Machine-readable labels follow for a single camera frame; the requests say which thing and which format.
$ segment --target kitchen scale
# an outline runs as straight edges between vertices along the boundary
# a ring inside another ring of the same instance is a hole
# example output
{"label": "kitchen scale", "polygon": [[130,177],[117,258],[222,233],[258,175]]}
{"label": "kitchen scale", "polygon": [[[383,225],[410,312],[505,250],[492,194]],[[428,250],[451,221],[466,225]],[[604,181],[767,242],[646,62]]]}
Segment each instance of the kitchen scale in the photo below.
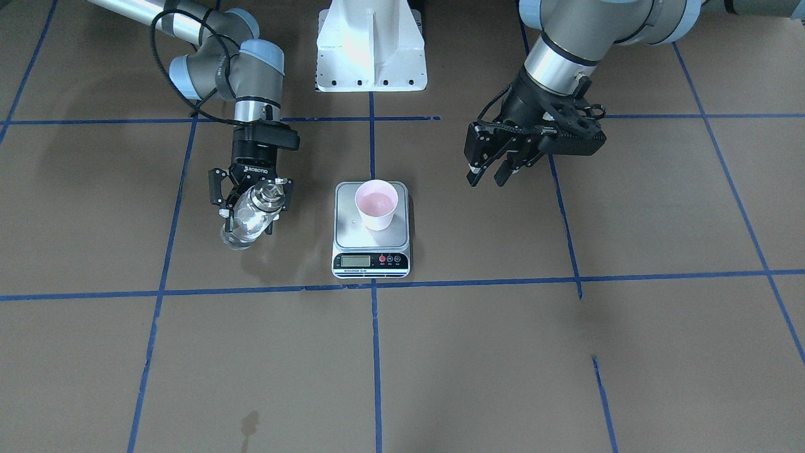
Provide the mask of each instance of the kitchen scale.
{"label": "kitchen scale", "polygon": [[372,231],[361,221],[355,193],[363,182],[336,187],[336,215],[332,240],[332,274],[338,278],[402,278],[411,271],[408,230],[408,188],[390,181],[398,203],[391,224]]}

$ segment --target pink cup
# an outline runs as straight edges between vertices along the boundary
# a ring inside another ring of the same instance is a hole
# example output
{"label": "pink cup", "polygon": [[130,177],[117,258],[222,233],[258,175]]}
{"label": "pink cup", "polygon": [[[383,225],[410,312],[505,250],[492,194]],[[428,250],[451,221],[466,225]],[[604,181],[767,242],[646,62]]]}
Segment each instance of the pink cup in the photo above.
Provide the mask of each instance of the pink cup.
{"label": "pink cup", "polygon": [[379,179],[361,184],[355,192],[355,206],[366,228],[380,231],[394,218],[399,196],[393,185]]}

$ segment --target scale display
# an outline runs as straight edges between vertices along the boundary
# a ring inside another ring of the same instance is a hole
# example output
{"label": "scale display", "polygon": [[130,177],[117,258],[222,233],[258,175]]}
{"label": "scale display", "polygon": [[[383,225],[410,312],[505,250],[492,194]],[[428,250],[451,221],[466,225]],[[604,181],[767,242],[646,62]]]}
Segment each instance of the scale display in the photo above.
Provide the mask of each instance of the scale display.
{"label": "scale display", "polygon": [[408,189],[391,182],[399,203],[388,228],[372,231],[363,226],[355,206],[355,192],[362,182],[342,182],[336,187],[332,240],[332,274],[338,278],[401,278],[411,271],[408,225]]}

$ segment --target transparent container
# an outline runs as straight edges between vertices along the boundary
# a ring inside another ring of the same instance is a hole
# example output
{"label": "transparent container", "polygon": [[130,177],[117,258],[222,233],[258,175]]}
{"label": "transparent container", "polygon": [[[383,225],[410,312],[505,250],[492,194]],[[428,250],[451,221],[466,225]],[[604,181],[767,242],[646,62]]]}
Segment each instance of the transparent container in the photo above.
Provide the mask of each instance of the transparent container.
{"label": "transparent container", "polygon": [[221,240],[233,250],[245,250],[279,216],[285,194],[272,181],[260,181],[241,195],[233,208],[232,231],[221,227]]}

